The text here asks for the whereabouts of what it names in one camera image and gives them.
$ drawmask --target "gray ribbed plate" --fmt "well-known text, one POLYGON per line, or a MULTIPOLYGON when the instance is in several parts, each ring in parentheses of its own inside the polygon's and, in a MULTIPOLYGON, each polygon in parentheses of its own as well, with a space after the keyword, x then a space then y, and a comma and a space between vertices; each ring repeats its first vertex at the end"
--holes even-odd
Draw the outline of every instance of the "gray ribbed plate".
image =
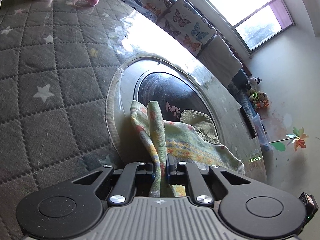
POLYGON ((74 238, 74 240, 244 239, 247 238, 225 228, 212 209, 194 206, 186 197, 161 199, 135 197, 127 206, 110 208, 92 231, 74 238))

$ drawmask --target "window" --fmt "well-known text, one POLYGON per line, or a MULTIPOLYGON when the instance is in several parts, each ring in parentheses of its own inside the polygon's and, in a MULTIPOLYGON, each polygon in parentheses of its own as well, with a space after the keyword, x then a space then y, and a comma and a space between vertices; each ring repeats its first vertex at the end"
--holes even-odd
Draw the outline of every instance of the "window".
POLYGON ((282 0, 208 0, 249 52, 293 25, 282 0))

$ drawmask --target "washing machine drum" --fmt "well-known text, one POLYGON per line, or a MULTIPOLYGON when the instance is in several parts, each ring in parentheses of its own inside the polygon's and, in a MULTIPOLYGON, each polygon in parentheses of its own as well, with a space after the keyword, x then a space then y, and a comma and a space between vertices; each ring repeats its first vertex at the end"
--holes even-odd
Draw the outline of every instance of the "washing machine drum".
POLYGON ((164 120, 179 122, 180 114, 192 109, 210 116, 207 107, 196 92, 183 80, 166 72, 153 72, 140 78, 136 84, 137 100, 148 105, 158 101, 164 120))

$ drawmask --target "metal screw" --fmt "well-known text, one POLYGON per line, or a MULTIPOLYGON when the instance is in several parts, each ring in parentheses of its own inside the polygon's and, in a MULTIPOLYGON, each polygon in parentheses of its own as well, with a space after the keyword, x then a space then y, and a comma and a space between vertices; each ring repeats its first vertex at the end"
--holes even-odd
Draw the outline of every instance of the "metal screw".
POLYGON ((209 203, 212 201, 212 197, 209 197, 207 195, 200 195, 196 199, 200 203, 209 203))
POLYGON ((111 196, 109 200, 113 203, 122 203, 125 201, 125 197, 121 195, 114 195, 114 196, 111 196))

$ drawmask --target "window frame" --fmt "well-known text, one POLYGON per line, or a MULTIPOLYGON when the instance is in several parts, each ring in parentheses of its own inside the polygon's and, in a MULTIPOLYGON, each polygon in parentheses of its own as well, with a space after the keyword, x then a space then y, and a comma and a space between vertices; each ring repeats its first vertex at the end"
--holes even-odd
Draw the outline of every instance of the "window frame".
POLYGON ((284 3, 283 0, 281 0, 282 4, 284 5, 284 8, 286 9, 290 20, 292 22, 291 25, 289 25, 288 27, 286 27, 285 29, 279 31, 278 33, 274 34, 272 37, 270 37, 269 39, 267 39, 266 41, 262 42, 261 44, 259 44, 257 47, 255 47, 254 49, 250 49, 248 47, 248 45, 245 43, 244 39, 241 37, 241 35, 239 34, 239 32, 236 30, 236 27, 238 27, 239 25, 241 25, 242 23, 244 23, 246 20, 248 20, 251 16, 255 15, 257 12, 259 12, 260 10, 262 10, 263 8, 265 8, 266 6, 270 5, 270 3, 274 2, 276 0, 271 0, 270 2, 267 2, 266 4, 264 4, 263 6, 261 6, 260 8, 256 9, 253 13, 251 13, 249 16, 247 16, 246 18, 242 19, 240 22, 238 22, 236 25, 232 26, 229 21, 222 15, 222 13, 220 13, 220 11, 209 1, 206 0, 207 3, 210 4, 210 6, 212 8, 214 8, 214 10, 217 11, 217 13, 219 14, 219 16, 228 24, 228 26, 232 29, 232 31, 236 34, 236 36, 238 37, 238 39, 242 42, 242 44, 244 45, 244 47, 246 48, 246 50, 249 52, 249 54, 253 54, 254 52, 256 52, 257 50, 261 49, 264 45, 266 45, 267 43, 269 43, 270 41, 272 41, 274 38, 276 38, 278 35, 280 35, 281 33, 283 33, 285 30, 287 30, 288 28, 290 28, 291 26, 295 26, 295 23, 291 17, 291 14, 286 6, 286 4, 284 3))

